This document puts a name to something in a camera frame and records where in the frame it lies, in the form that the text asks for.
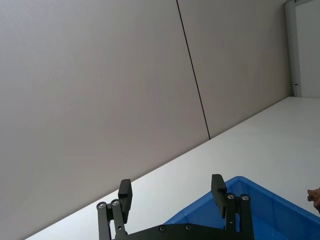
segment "black vertical line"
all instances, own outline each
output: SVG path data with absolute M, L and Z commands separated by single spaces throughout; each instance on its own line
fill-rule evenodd
M 190 54 L 190 49 L 189 49 L 189 44 L 188 44 L 187 35 L 186 35 L 186 31 L 185 31 L 184 22 L 182 21 L 182 16 L 181 16 L 181 11 L 180 11 L 178 0 L 175 0 L 175 1 L 176 1 L 176 5 L 178 7 L 179 15 L 180 15 L 180 20 L 181 20 L 181 25 L 182 25 L 182 29 L 183 29 L 184 39 L 185 39 L 185 43 L 186 43 L 186 48 L 188 49 L 188 53 L 189 53 L 189 58 L 190 58 L 190 62 L 191 62 L 191 67 L 192 67 L 192 71 L 193 71 L 195 84 L 196 84 L 196 89 L 198 90 L 198 95 L 199 95 L 199 99 L 200 99 L 200 103 L 201 103 L 201 108 L 202 108 L 202 113 L 203 113 L 203 117 L 204 117 L 204 121 L 205 121 L 206 131 L 208 132 L 208 137 L 209 137 L 209 140 L 210 140 L 211 138 L 210 138 L 210 133 L 209 133 L 209 128 L 208 128 L 207 118 L 206 118 L 204 105 L 202 103 L 202 99 L 201 99 L 201 95 L 200 95 L 200 91 L 199 91 L 199 86 L 198 86 L 198 81 L 197 81 L 196 72 L 195 72 L 195 68 L 194 68 L 194 63 L 192 62 L 192 58 L 191 58 L 191 54 Z

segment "white tabletop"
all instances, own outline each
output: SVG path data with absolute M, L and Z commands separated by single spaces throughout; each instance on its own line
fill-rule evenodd
M 319 170 L 320 99 L 288 97 L 133 181 L 125 227 L 130 234 L 164 223 L 209 192 L 217 173 L 225 181 L 244 176 L 317 215 L 307 189 L 320 187 Z M 28 240 L 98 240 L 96 204 L 116 198 L 117 191 Z

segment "gray wall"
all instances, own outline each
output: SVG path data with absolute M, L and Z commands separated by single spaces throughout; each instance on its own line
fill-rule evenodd
M 211 136 L 289 94 L 281 3 L 180 2 Z M 1 239 L 209 139 L 174 0 L 0 0 L 0 35 Z
M 291 94 L 285 1 L 179 1 L 211 137 Z

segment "blue plastic bin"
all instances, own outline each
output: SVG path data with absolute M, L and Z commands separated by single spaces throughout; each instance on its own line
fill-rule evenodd
M 245 177 L 236 176 L 225 184 L 228 192 L 237 196 L 248 194 L 251 197 L 256 240 L 320 240 L 320 217 Z M 211 192 L 178 212 L 165 224 L 184 223 L 224 228 L 225 221 L 221 218 Z

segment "screw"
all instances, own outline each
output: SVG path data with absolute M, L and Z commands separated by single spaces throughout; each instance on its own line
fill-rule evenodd
M 159 227 L 159 231 L 160 232 L 165 232 L 166 231 L 166 226 L 164 226 L 164 225 L 161 225 L 160 227 Z
M 234 199 L 235 198 L 235 195 L 233 194 L 228 194 L 228 199 Z
M 102 202 L 99 204 L 98 208 L 103 209 L 105 206 L 106 206 L 106 204 Z
M 241 198 L 242 198 L 243 200 L 249 200 L 249 197 L 248 197 L 247 195 L 243 195 Z

